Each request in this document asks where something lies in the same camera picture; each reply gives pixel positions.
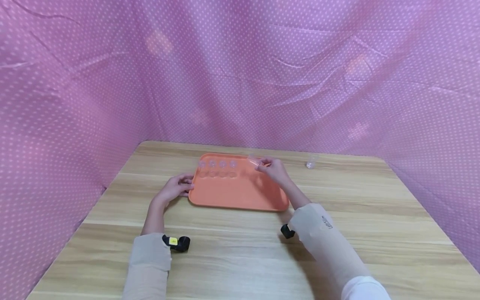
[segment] arm sleeve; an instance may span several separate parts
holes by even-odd
[[[385,288],[371,276],[352,278],[343,287],[342,300],[391,300]]]
[[[338,293],[342,293],[351,279],[370,277],[368,268],[320,204],[311,203],[298,208],[289,227],[298,234]]]
[[[163,233],[135,238],[122,300],[164,300],[170,270],[170,247]]]

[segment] pink polka dot curtain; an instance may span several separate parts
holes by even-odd
[[[479,6],[1,1],[0,299],[144,140],[381,157],[479,270]]]

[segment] left hand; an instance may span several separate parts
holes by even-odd
[[[170,178],[165,186],[155,196],[156,201],[167,205],[178,196],[188,197],[188,191],[193,189],[193,174],[184,173]]]

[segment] forearm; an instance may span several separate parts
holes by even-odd
[[[170,270],[170,248],[163,233],[139,236],[133,242],[122,300],[164,300]]]
[[[162,240],[165,207],[156,198],[148,207],[142,233],[133,242],[123,300],[165,299],[171,262],[170,248]]]
[[[310,203],[297,209],[289,226],[296,231],[300,241],[338,292],[349,280],[370,275],[365,264],[320,204]]]
[[[144,227],[140,235],[146,235],[150,233],[164,233],[165,223],[163,214],[165,212],[166,205],[164,202],[157,199],[153,199],[148,207],[147,218],[145,219]]]
[[[296,210],[297,208],[312,203],[290,178],[281,182],[280,187],[285,192],[288,199],[290,199],[293,209]]]

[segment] wooden table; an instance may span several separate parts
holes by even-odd
[[[169,177],[194,171],[206,152],[248,149],[144,142],[61,252],[29,300],[119,299],[132,241],[150,200]],[[392,299],[478,299],[480,276],[384,161],[258,150],[283,160],[293,180],[329,211]],[[166,232],[192,239],[172,255],[168,299],[332,299],[325,277],[297,238],[285,240],[282,214],[196,207],[180,200]]]

